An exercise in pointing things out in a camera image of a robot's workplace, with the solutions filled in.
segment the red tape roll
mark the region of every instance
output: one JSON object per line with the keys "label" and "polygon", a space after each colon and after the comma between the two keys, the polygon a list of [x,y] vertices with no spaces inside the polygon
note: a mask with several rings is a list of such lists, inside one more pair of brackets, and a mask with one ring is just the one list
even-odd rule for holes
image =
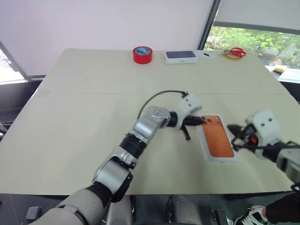
{"label": "red tape roll", "polygon": [[139,46],[133,50],[133,61],[139,64],[147,64],[152,61],[152,49]]}

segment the white table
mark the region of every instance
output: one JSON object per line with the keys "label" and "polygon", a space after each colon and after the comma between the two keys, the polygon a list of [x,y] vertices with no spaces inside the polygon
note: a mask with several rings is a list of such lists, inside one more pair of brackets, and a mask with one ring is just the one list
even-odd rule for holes
{"label": "white table", "polygon": [[[166,65],[161,55],[138,65],[130,51],[66,50],[0,142],[0,193],[69,195],[90,185],[143,103],[166,89],[197,94],[202,112],[220,113],[226,123],[244,124],[269,108],[284,141],[300,143],[299,105],[253,55],[189,65]],[[179,101],[167,94],[151,105],[173,109]],[[195,128],[188,130],[189,142],[178,130],[159,130],[133,170],[128,194],[289,190],[284,173],[247,150],[236,163],[205,163]]]}

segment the green trees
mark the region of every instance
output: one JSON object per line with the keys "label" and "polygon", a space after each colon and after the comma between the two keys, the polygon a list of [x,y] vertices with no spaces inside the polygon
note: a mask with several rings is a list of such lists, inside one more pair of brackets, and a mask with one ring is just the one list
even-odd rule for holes
{"label": "green trees", "polygon": [[300,35],[231,27],[211,28],[205,50],[233,47],[252,51],[265,64],[276,61],[300,69]]}

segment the shoe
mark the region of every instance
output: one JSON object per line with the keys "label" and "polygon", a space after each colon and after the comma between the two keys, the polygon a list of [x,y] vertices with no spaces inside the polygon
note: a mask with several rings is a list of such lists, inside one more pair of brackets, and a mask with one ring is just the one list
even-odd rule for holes
{"label": "shoe", "polygon": [[263,206],[254,205],[243,216],[237,218],[233,225],[266,225],[267,218],[263,216]]}

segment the black cloth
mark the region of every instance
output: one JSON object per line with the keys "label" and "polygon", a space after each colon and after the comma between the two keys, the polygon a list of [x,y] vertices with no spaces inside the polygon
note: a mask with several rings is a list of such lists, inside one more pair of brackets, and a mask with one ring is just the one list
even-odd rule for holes
{"label": "black cloth", "polygon": [[300,222],[300,192],[293,193],[266,207],[267,219],[278,222]]}

